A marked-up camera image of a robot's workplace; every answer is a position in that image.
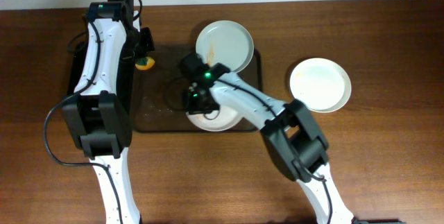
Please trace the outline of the green and yellow sponge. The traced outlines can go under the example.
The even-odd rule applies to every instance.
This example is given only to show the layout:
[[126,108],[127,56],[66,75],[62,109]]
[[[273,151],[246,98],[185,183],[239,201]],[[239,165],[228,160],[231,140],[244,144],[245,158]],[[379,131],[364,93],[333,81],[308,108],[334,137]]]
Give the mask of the green and yellow sponge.
[[152,68],[155,65],[154,59],[152,59],[149,56],[145,56],[143,58],[140,58],[135,63],[135,67],[140,71],[146,71]]

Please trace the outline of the white plate large stain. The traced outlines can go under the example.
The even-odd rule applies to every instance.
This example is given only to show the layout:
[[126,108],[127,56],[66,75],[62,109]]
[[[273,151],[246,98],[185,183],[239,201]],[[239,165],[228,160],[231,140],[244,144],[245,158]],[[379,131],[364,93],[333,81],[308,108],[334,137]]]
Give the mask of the white plate large stain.
[[221,106],[209,114],[189,114],[187,118],[198,128],[210,132],[228,130],[237,125],[243,117],[237,111]]

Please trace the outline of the pale blue plate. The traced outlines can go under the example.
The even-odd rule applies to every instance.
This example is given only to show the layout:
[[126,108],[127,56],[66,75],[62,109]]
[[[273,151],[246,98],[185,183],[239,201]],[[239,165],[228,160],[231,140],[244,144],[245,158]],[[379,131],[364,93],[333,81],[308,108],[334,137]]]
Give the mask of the pale blue plate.
[[209,66],[221,63],[239,73],[252,60],[254,48],[253,38],[241,24],[220,20],[208,24],[199,33],[195,50]]

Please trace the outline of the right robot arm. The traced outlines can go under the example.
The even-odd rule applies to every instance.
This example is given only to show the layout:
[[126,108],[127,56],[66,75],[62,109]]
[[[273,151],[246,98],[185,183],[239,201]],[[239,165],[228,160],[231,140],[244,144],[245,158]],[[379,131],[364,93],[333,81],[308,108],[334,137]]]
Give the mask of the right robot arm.
[[183,57],[178,68],[189,81],[189,89],[183,94],[186,113],[233,109],[259,130],[278,171],[301,186],[318,223],[357,223],[332,179],[327,139],[301,101],[274,99],[225,65],[211,67],[203,63],[196,53]]

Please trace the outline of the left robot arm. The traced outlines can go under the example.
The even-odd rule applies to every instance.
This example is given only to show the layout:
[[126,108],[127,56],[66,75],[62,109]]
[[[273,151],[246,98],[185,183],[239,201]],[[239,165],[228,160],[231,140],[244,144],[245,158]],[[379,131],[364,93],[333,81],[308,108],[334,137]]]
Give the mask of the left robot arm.
[[130,102],[138,61],[154,51],[149,28],[141,26],[140,0],[93,2],[86,12],[87,49],[72,93],[53,106],[44,120],[43,139],[56,110],[62,111],[69,134],[86,162],[67,167],[91,167],[99,181],[106,223],[142,222],[132,192],[128,152],[132,141]]

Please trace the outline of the white plate small stain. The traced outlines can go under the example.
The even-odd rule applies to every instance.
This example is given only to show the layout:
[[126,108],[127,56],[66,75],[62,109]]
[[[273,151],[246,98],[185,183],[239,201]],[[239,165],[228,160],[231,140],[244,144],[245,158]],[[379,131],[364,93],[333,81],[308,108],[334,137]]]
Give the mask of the white plate small stain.
[[352,83],[345,69],[334,61],[309,58],[292,69],[289,90],[309,110],[330,113],[349,101]]

